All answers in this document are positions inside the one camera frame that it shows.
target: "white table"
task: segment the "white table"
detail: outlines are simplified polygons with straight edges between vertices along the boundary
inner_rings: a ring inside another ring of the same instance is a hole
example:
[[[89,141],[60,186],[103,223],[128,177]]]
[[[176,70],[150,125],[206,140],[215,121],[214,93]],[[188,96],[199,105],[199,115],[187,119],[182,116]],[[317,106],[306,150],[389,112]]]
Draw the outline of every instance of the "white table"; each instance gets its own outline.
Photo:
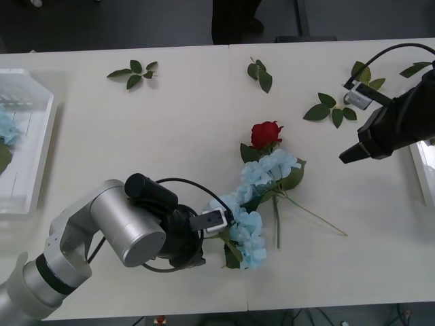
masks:
[[[435,46],[435,39],[413,40]],[[422,205],[409,148],[392,157],[344,165],[338,155],[357,141],[356,130],[377,107],[357,111],[358,121],[302,119],[318,92],[341,100],[356,60],[367,61],[401,41],[293,43],[230,48],[234,120],[238,139],[249,141],[255,123],[278,120],[283,146],[307,161],[304,179],[289,194],[349,237],[280,201],[281,250],[274,247],[272,204],[261,206],[268,258],[246,271],[250,310],[435,301],[435,212]],[[269,94],[244,71],[259,58],[274,78]],[[390,52],[370,66],[385,77],[386,95],[410,85],[399,72],[433,56],[420,49]]]
[[[129,94],[125,84],[106,78],[127,68],[130,59],[144,66],[157,60],[156,83],[144,82]],[[11,54],[0,56],[0,67],[28,69],[65,101],[52,135],[39,214],[1,232],[1,282],[17,254],[28,251],[34,259],[41,253],[51,220],[103,180],[125,181],[133,173],[176,176],[220,192],[241,168],[228,118],[228,46]],[[169,186],[198,211],[210,201],[189,185]],[[240,272],[222,268],[222,241],[207,240],[204,250],[203,267],[156,274],[125,268],[105,244],[92,262],[93,276],[50,319],[246,310]]]
[[[421,41],[435,46],[433,39]],[[355,143],[357,127],[373,108],[338,130],[330,122],[302,120],[317,92],[342,97],[341,85],[355,60],[368,60],[393,43],[399,41],[0,56],[0,68],[28,69],[64,103],[37,216],[0,229],[0,281],[20,252],[37,257],[51,220],[103,180],[140,172],[153,179],[185,177],[218,194],[232,191],[243,166],[239,143],[249,142],[253,124],[278,120],[285,126],[283,146],[308,162],[291,195],[347,231],[348,238],[280,202],[280,251],[274,248],[271,204],[260,209],[268,259],[259,270],[222,269],[219,240],[205,243],[206,265],[168,275],[125,268],[105,245],[92,262],[93,277],[50,318],[434,301],[435,216],[419,203],[409,151],[344,166],[338,155]],[[263,60],[273,75],[270,94],[246,75],[250,56]],[[105,78],[130,59],[144,65],[158,60],[156,83],[127,94],[124,84]],[[372,72],[387,78],[385,93],[393,96],[408,83],[398,73],[430,59],[423,50],[398,50],[379,59]],[[187,185],[171,189],[197,210],[209,200]]]

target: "white container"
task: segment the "white container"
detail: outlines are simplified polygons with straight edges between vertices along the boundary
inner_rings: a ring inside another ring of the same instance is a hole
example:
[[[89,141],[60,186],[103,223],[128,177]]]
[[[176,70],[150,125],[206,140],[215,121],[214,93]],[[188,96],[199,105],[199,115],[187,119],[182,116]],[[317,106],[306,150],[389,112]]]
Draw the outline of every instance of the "white container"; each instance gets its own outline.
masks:
[[[20,137],[0,175],[0,221],[30,219],[35,210],[56,108],[53,94],[22,69],[0,69],[0,105]]]

